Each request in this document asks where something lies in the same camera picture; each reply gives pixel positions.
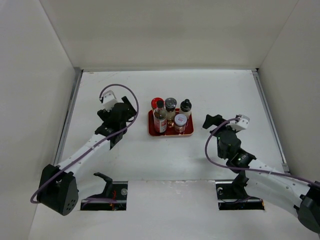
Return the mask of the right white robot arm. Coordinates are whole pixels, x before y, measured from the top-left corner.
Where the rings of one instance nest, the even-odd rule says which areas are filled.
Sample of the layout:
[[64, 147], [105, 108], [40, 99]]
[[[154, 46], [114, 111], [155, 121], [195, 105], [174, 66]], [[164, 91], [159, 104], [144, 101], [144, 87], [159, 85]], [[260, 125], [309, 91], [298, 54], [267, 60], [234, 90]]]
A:
[[219, 114], [206, 115], [202, 127], [208, 129], [215, 126], [210, 131], [210, 137], [216, 138], [217, 156], [226, 163], [219, 164], [209, 157], [209, 140], [204, 146], [207, 160], [237, 175], [231, 189], [236, 197], [249, 195], [266, 200], [292, 214], [305, 228], [319, 234], [320, 183], [281, 173], [242, 149], [237, 134], [246, 130], [249, 122], [245, 115], [236, 115], [231, 119], [224, 119]]

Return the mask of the white-lid seasoning jar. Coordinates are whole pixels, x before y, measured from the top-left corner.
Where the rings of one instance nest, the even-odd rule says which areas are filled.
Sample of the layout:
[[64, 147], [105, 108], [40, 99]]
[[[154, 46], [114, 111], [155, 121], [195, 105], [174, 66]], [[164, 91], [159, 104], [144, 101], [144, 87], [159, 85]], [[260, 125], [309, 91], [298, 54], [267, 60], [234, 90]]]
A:
[[174, 117], [174, 129], [177, 133], [183, 133], [186, 129], [188, 119], [184, 114], [177, 114]]

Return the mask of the red-lid chili oil jar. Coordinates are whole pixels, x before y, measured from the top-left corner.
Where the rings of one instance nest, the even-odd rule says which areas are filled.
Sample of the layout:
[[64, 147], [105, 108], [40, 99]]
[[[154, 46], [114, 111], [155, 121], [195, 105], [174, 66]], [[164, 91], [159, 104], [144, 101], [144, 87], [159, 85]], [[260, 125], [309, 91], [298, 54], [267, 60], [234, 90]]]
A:
[[158, 102], [161, 102], [160, 107], [163, 108], [165, 106], [165, 102], [161, 97], [155, 97], [151, 100], [151, 109], [154, 111], [158, 107]]

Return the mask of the silver-lid glass salt shaker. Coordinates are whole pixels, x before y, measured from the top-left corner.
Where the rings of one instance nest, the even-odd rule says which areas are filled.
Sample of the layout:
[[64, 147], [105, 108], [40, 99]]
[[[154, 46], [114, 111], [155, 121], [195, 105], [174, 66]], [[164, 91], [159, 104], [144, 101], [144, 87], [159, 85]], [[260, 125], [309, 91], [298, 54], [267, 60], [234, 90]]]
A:
[[176, 116], [177, 100], [173, 97], [168, 97], [164, 101], [165, 109], [167, 112], [167, 127], [174, 126], [174, 118]]

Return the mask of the black-cap glass shaker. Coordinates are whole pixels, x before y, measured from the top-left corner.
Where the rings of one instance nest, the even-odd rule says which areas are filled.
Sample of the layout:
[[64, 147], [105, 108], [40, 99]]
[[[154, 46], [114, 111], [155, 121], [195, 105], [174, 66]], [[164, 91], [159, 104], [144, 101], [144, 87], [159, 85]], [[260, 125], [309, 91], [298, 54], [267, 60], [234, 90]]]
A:
[[191, 115], [192, 104], [188, 98], [180, 103], [179, 114], [186, 116], [187, 119], [190, 118]]

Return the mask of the soy sauce bottle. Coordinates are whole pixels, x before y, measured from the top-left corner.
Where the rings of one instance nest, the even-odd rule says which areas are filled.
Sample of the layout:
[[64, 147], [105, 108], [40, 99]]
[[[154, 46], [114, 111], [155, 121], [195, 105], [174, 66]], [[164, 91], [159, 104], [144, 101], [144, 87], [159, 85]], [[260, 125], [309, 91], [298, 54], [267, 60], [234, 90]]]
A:
[[163, 134], [167, 130], [167, 111], [165, 106], [161, 107], [161, 104], [158, 102], [158, 107], [153, 111], [154, 129], [159, 134]]

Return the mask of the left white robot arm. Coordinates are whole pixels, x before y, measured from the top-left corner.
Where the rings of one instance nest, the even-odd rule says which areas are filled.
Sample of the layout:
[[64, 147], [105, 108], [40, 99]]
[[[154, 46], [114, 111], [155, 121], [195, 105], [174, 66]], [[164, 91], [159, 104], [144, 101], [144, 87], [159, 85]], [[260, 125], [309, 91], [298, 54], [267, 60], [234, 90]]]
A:
[[79, 200], [78, 182], [81, 175], [98, 154], [110, 151], [122, 140], [139, 110], [126, 96], [118, 101], [111, 91], [102, 97], [102, 105], [103, 108], [97, 112], [102, 124], [72, 156], [58, 165], [44, 167], [31, 202], [43, 204], [62, 216], [75, 208]]

